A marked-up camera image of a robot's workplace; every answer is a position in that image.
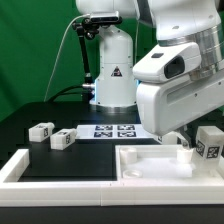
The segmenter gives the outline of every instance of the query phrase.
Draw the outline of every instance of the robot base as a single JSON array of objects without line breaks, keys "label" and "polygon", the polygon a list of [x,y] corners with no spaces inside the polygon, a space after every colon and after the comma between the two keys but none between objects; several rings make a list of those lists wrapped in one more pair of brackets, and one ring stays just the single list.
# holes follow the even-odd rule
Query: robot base
[{"label": "robot base", "polygon": [[109,114],[119,114],[119,113],[127,113],[127,112],[134,112],[137,111],[137,105],[131,105],[131,106],[103,106],[103,105],[97,105],[95,101],[90,101],[90,108],[93,111],[98,111],[102,113],[109,113]]}]

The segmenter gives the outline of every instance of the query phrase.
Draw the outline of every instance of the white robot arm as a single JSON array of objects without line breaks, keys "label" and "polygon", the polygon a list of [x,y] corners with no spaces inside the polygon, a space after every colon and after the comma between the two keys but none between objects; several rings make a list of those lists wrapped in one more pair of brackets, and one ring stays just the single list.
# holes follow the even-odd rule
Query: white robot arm
[{"label": "white robot arm", "polygon": [[146,131],[163,136],[224,104],[219,0],[77,0],[82,13],[118,10],[157,29],[158,45],[133,68]]}]

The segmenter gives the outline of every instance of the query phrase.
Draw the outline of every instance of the green wall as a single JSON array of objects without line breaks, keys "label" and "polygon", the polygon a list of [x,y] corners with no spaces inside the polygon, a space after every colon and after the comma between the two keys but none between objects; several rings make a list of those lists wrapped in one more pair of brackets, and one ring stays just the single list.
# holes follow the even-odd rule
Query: green wall
[{"label": "green wall", "polygon": [[[43,101],[57,51],[69,22],[79,15],[74,0],[0,1],[0,120],[29,102]],[[136,21],[120,28],[135,41]],[[137,58],[156,44],[155,30],[140,25]],[[90,67],[99,68],[98,42],[88,41]],[[78,38],[70,30],[52,81],[50,95],[83,81]]]}]

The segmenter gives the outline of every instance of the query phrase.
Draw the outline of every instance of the white box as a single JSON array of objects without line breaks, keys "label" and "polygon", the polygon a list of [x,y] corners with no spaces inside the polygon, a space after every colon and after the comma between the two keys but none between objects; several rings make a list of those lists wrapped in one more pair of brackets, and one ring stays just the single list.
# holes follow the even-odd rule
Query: white box
[{"label": "white box", "polygon": [[51,148],[63,150],[75,142],[76,129],[62,129],[51,136]]},{"label": "white box", "polygon": [[40,123],[29,129],[29,140],[31,142],[42,142],[52,135],[53,123]]}]

